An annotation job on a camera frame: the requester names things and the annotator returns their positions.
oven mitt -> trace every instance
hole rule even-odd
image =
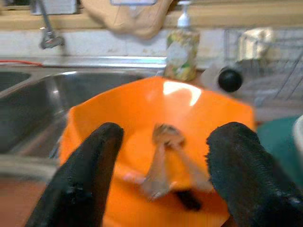
[[[25,227],[99,227],[123,129],[105,123],[71,154],[42,194]]]
[[[152,6],[138,6],[134,11],[128,6],[111,5],[110,0],[81,0],[81,2],[88,14],[109,30],[150,39],[163,26],[172,0],[158,0]]]
[[[207,139],[208,171],[239,227],[303,226],[303,195],[257,134],[231,122]]]

soap dispenser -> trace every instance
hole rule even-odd
[[[164,76],[182,81],[196,77],[196,55],[200,34],[190,27],[187,8],[190,1],[180,1],[183,13],[178,19],[178,28],[167,38],[167,60]]]

sink basin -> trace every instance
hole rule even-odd
[[[66,114],[93,96],[153,73],[66,72],[31,81],[0,96],[0,154],[53,157]]]
[[[0,91],[10,88],[30,77],[29,73],[0,71]]]

red cord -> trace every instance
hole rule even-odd
[[[21,60],[0,60],[0,63],[22,63],[27,65],[36,65],[36,66],[43,66],[42,63],[39,62],[32,62],[32,61],[21,61]]]

backsplash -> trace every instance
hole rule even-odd
[[[48,56],[166,56],[166,37],[161,30],[151,40],[131,35],[117,35],[107,30],[64,31],[64,47],[42,50],[40,31],[0,31],[0,57]],[[200,61],[223,57],[223,29],[200,30],[198,58]]]

